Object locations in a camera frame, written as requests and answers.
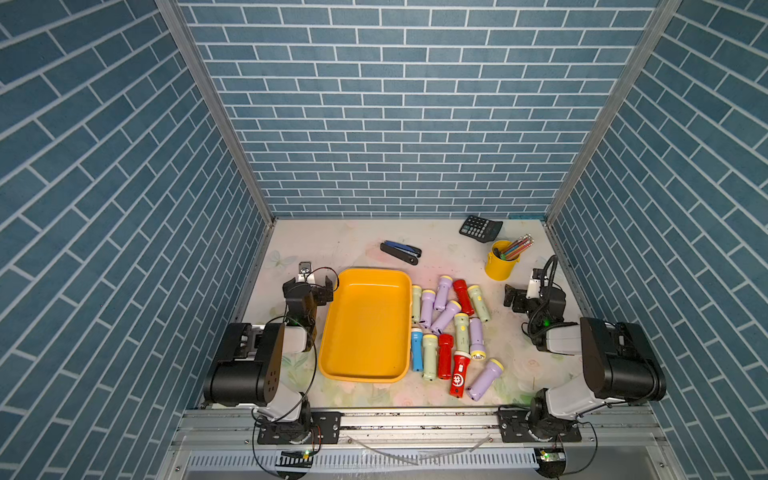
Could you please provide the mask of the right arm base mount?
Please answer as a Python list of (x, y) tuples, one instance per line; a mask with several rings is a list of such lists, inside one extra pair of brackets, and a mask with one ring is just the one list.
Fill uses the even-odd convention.
[(552, 417), (546, 412), (531, 412), (518, 406), (501, 406), (496, 411), (504, 443), (578, 443), (582, 436), (577, 423)]

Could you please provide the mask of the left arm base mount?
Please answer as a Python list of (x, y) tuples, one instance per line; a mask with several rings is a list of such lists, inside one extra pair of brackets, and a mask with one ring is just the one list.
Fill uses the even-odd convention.
[(258, 445), (337, 444), (343, 414), (339, 411), (307, 410), (290, 422), (262, 423), (256, 428)]

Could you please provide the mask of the dark red flashlight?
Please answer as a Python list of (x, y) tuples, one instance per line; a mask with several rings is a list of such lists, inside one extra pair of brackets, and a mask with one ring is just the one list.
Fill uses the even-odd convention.
[(473, 316), (475, 314), (469, 292), (468, 285), (465, 280), (457, 279), (453, 282), (453, 290), (456, 293), (457, 301), (461, 306), (461, 312)]

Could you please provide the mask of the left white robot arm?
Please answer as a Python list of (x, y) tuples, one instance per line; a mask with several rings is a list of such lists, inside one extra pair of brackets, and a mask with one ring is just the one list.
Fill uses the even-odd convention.
[(281, 381), (283, 356), (317, 351), (317, 310), (333, 300), (338, 282), (322, 284), (313, 274), (285, 282), (285, 312), (263, 325), (231, 323), (222, 336), (203, 382), (208, 404), (249, 407), (259, 427), (310, 428), (305, 391)]

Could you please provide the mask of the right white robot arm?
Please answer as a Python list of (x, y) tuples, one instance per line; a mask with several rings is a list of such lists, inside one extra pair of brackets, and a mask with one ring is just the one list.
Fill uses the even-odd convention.
[(525, 337), (540, 352), (578, 356), (582, 373), (533, 397), (525, 424), (535, 438), (547, 441), (569, 435), (577, 421), (603, 407), (660, 401), (667, 382), (643, 331), (631, 323), (563, 317), (566, 295), (557, 286), (534, 294), (507, 285), (503, 305), (528, 320)]

